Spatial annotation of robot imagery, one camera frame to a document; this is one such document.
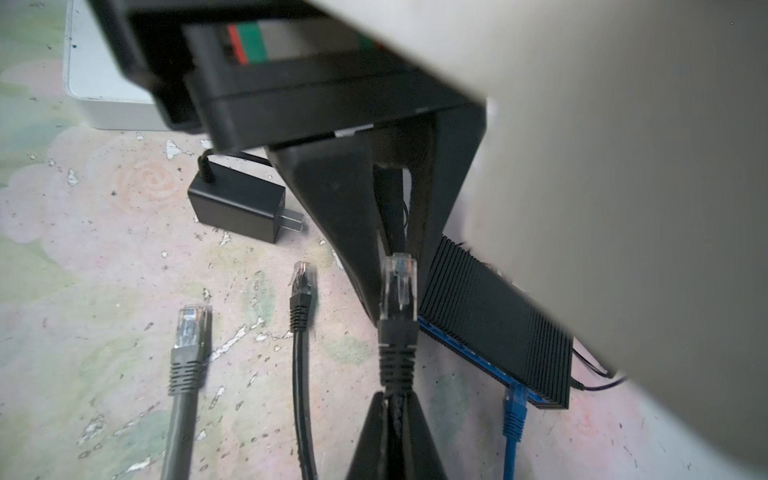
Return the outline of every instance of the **floor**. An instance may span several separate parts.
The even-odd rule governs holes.
[[[311,220],[275,245],[198,223],[185,190],[205,137],[86,126],[61,88],[64,12],[61,0],[0,6],[0,478],[157,478],[176,315],[197,302],[214,309],[221,355],[200,393],[192,478],[299,478],[284,338],[297,260],[319,270],[316,463],[343,478],[379,388],[376,331],[329,244]],[[501,478],[503,386],[425,336],[416,369],[449,477]],[[599,383],[577,363],[574,376]],[[766,478],[631,382],[573,392],[568,411],[530,407],[517,474]]]

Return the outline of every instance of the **power cord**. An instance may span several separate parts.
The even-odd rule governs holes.
[[[218,153],[216,153],[214,151],[213,148],[209,148],[209,149],[205,150],[203,152],[203,154],[200,155],[200,158],[198,158],[198,160],[197,160],[198,163],[200,162],[201,158],[204,159],[205,161],[207,161],[209,155],[223,155],[225,157],[234,157],[234,158],[239,158],[241,160],[252,161],[252,162],[257,163],[257,164],[262,164],[262,165],[266,165],[268,167],[272,167],[272,164],[266,158],[258,157],[256,155],[247,154],[244,151],[235,151],[235,152],[231,152],[231,153],[228,153],[228,154],[218,154]]]
[[[293,333],[293,421],[296,423],[296,443],[299,448],[299,466],[303,480],[316,480],[315,454],[310,428],[310,399],[308,394],[306,354],[308,340],[306,326],[310,319],[312,288],[310,265],[296,262],[293,268],[290,297],[290,331]]]
[[[585,359],[583,355],[581,355],[576,349],[573,349],[574,355],[581,360],[582,363],[586,365],[587,368],[598,374],[599,376],[603,377],[604,379],[612,379],[616,375],[613,372],[603,372],[598,367],[592,364],[589,360]]]
[[[617,385],[621,385],[622,383],[627,381],[627,377],[621,377],[619,380],[616,380],[615,382],[608,383],[606,385],[600,385],[600,386],[586,386],[584,383],[579,382],[575,378],[571,377],[571,388],[576,390],[581,390],[585,392],[600,392],[602,390],[608,390],[612,389]]]

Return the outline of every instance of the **green stripe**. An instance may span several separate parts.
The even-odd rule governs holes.
[[[357,35],[357,46],[360,50],[373,50],[376,43],[365,35]]]
[[[261,38],[261,29],[256,22],[240,23],[237,25],[237,33],[240,34],[240,42],[243,44],[245,58],[248,63],[266,63],[266,47]]]

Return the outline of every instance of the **red stripe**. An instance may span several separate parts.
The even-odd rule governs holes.
[[[230,40],[232,41],[232,49],[235,52],[235,58],[237,63],[245,65],[248,63],[248,58],[245,56],[245,50],[243,50],[243,42],[240,40],[240,33],[237,31],[237,25],[227,25],[227,31],[230,34]]]

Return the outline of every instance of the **black power adapter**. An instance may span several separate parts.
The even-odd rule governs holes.
[[[198,172],[187,191],[201,223],[270,243],[281,227],[302,230],[304,216],[285,208],[285,187],[213,164],[208,154],[197,159]]]

